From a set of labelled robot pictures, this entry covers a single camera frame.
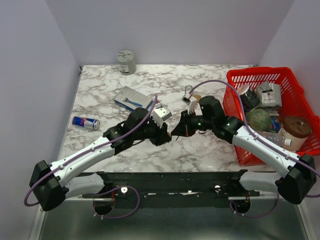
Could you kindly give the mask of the large brass padlock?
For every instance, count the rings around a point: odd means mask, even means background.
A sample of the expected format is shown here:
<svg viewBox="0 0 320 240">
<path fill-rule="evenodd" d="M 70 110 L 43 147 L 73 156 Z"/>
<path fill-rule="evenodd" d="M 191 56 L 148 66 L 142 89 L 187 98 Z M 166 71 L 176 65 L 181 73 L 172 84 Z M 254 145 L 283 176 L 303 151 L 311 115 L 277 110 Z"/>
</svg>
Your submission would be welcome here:
<svg viewBox="0 0 320 240">
<path fill-rule="evenodd" d="M 184 88 L 184 96 L 182 98 L 182 101 L 185 102 L 187 105 L 193 100 L 195 100 L 198 103 L 201 99 L 200 95 L 195 93 L 190 93 L 192 89 L 193 89 L 192 85 L 187 85 Z"/>
</svg>

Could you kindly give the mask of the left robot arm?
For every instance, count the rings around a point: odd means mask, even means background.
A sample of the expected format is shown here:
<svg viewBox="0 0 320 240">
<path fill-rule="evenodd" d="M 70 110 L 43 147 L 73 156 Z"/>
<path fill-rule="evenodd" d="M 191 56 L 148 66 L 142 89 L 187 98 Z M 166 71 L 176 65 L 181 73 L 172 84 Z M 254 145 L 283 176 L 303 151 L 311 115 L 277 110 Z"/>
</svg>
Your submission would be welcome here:
<svg viewBox="0 0 320 240">
<path fill-rule="evenodd" d="M 155 146 L 171 141 L 165 123 L 171 111 L 164 106 L 153 110 L 136 108 L 127 120 L 110 127 L 93 143 L 69 157 L 47 163 L 38 162 L 30 178 L 30 192 L 44 211 L 51 211 L 64 200 L 83 194 L 97 194 L 104 198 L 110 194 L 111 185 L 101 173 L 81 174 L 93 165 L 111 158 L 139 141 L 150 140 Z"/>
</svg>

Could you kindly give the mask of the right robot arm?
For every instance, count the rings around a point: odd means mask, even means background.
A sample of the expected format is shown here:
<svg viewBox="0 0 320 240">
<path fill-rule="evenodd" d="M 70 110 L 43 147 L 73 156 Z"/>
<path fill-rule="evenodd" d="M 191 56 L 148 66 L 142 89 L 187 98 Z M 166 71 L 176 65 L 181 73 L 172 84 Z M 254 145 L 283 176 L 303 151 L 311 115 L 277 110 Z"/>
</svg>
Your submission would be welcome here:
<svg viewBox="0 0 320 240">
<path fill-rule="evenodd" d="M 292 204 L 300 204 L 317 181 L 315 161 L 308 154 L 299 156 L 263 136 L 235 116 L 227 116 L 219 100 L 209 95 L 195 101 L 199 104 L 201 115 L 193 111 L 193 104 L 181 112 L 177 126 L 171 135 L 191 137 L 196 131 L 210 130 L 226 142 L 240 147 L 258 157 L 274 169 L 270 172 L 244 172 L 230 183 L 230 191 L 241 196 L 247 191 L 278 193 Z"/>
</svg>

